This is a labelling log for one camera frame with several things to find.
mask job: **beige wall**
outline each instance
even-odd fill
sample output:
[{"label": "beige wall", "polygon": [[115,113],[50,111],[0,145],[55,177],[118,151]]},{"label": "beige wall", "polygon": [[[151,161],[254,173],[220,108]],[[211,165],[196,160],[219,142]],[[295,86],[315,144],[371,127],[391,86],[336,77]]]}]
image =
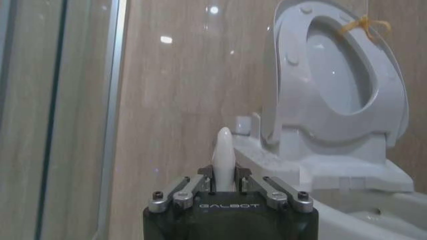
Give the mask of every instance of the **beige wall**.
[{"label": "beige wall", "polygon": [[[131,0],[110,238],[142,239],[152,191],[210,163],[227,116],[262,107],[267,28],[279,0]],[[363,0],[338,0],[359,15]],[[218,6],[218,15],[206,8]],[[160,43],[160,37],[172,44]]]}]

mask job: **yellow rubber band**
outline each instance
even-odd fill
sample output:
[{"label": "yellow rubber band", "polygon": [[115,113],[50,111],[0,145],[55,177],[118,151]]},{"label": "yellow rubber band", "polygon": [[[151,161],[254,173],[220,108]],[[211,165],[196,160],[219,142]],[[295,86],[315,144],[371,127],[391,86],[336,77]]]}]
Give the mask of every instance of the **yellow rubber band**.
[{"label": "yellow rubber band", "polygon": [[372,24],[378,24],[378,25],[383,25],[387,29],[386,33],[388,34],[392,31],[392,25],[387,22],[387,21],[378,21],[378,20],[370,20],[368,16],[364,15],[363,17],[360,17],[359,20],[352,21],[351,23],[348,23],[347,25],[344,25],[342,27],[342,29],[339,30],[339,34],[344,35],[344,33],[347,33],[348,31],[351,31],[355,28],[363,28],[364,32],[366,32],[366,36],[367,38],[375,42],[376,41],[376,37],[372,36],[371,32],[370,32],[370,26]]}]

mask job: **glass shower door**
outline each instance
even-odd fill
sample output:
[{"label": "glass shower door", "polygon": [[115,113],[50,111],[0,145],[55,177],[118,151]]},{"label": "glass shower door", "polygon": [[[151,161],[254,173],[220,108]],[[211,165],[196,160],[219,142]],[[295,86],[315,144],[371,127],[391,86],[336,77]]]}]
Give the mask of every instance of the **glass shower door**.
[{"label": "glass shower door", "polygon": [[0,239],[107,238],[126,9],[0,0]]}]

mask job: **logo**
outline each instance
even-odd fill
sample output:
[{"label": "logo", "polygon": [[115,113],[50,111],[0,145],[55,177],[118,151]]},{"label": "logo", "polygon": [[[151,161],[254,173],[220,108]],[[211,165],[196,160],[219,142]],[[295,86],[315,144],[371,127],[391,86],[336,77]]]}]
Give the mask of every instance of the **logo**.
[{"label": "logo", "polygon": [[259,204],[200,204],[199,208],[202,209],[250,209],[258,208]]}]

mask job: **white ceramic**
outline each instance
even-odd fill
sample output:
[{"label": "white ceramic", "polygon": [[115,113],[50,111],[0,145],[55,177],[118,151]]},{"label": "white ceramic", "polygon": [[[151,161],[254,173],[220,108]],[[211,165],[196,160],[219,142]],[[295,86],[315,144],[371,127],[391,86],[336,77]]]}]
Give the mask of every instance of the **white ceramic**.
[{"label": "white ceramic", "polygon": [[427,239],[427,197],[386,157],[408,126],[403,76],[372,29],[376,43],[359,28],[338,37],[356,19],[326,0],[279,4],[262,116],[244,118],[235,159],[311,192],[320,240]]}]

